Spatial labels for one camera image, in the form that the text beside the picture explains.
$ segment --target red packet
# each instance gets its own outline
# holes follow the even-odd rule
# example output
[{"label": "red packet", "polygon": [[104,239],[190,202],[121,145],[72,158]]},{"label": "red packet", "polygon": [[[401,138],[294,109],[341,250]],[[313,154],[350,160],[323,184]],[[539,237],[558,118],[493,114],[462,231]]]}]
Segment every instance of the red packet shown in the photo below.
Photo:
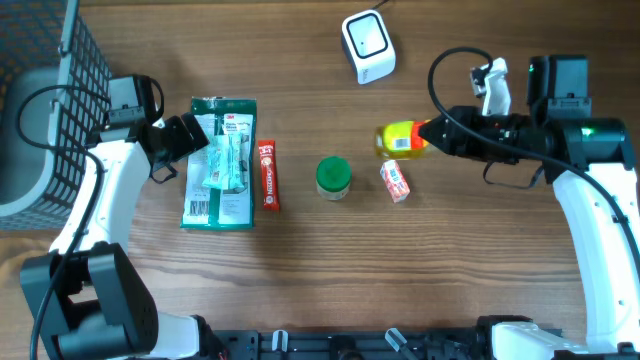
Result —
[{"label": "red packet", "polygon": [[264,192],[264,208],[280,211],[278,200],[278,181],[276,173],[276,141],[258,140],[260,151],[260,168],[262,169],[262,191]]}]

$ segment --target wooden surface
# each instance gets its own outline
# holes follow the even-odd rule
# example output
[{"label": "wooden surface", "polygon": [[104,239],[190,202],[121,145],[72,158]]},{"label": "wooden surface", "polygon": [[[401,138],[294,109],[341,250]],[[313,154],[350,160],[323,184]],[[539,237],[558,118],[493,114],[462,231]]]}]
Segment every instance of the wooden surface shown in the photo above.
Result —
[{"label": "wooden surface", "polygon": [[[188,111],[191,96],[255,97],[257,137],[276,140],[282,211],[263,211],[256,186],[253,231],[180,230],[184,173],[144,186],[129,254],[158,308],[203,315],[216,329],[258,330],[421,329],[523,314],[582,338],[580,274],[550,187],[491,187],[483,164],[434,156],[401,163],[412,192],[394,205],[372,134],[435,116],[431,62],[471,45],[506,58],[515,112],[527,111],[530,56],[588,55],[594,115],[625,119],[638,148],[640,2],[398,0],[381,10],[396,70],[367,86],[356,83],[339,31],[370,2],[261,2],[81,9],[116,73],[160,81],[166,114]],[[479,104],[468,70],[480,63],[461,55],[442,65],[445,104]],[[315,168],[329,155],[353,168],[340,202],[315,189]],[[525,183],[536,166],[495,175]],[[26,358],[32,317],[19,269],[55,236],[0,233],[0,358]]]}]

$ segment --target green lid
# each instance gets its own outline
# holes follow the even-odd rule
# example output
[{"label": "green lid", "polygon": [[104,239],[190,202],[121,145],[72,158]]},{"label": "green lid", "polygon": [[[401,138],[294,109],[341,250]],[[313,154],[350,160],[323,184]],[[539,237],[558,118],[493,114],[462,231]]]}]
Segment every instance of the green lid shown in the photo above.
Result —
[{"label": "green lid", "polygon": [[318,165],[316,181],[328,192],[340,192],[351,182],[351,167],[343,158],[328,157]]}]

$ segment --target green packaging bag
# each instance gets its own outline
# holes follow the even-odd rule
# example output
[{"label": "green packaging bag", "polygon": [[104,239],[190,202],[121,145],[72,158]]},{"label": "green packaging bag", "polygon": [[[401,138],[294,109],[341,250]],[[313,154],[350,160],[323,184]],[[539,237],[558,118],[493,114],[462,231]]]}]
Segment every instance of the green packaging bag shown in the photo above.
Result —
[{"label": "green packaging bag", "polygon": [[189,156],[181,228],[239,230],[253,228],[253,148],[255,99],[193,98],[191,112],[209,136],[230,135],[240,142],[242,186],[231,190],[202,186],[208,174],[207,147]]}]

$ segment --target gray plastic bin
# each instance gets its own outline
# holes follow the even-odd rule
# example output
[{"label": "gray plastic bin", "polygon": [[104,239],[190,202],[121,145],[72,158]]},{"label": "gray plastic bin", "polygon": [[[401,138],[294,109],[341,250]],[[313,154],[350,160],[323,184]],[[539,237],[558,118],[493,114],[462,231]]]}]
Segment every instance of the gray plastic bin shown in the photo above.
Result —
[{"label": "gray plastic bin", "polygon": [[[77,0],[0,2],[0,229],[62,227],[84,175],[84,156],[20,140],[15,118],[22,101],[54,84],[106,96],[110,77]],[[78,146],[107,108],[83,92],[54,90],[25,108],[22,128],[37,142]]]}]

